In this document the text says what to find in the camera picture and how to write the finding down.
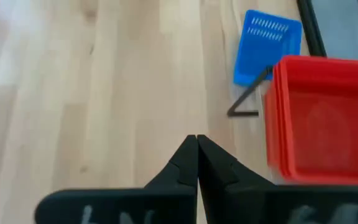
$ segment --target blue plastic basket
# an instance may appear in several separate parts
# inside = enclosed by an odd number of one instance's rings
[[[301,38],[301,22],[248,10],[234,68],[234,83],[250,85],[266,66],[275,65],[284,55],[299,55]]]

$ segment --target red container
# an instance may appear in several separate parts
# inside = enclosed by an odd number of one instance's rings
[[[358,184],[358,61],[285,57],[265,96],[268,162],[305,184]]]

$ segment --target light wood surface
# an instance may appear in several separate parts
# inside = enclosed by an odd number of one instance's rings
[[[142,187],[187,134],[271,179],[263,118],[226,116],[248,9],[299,19],[295,0],[0,0],[0,223],[55,190]]]

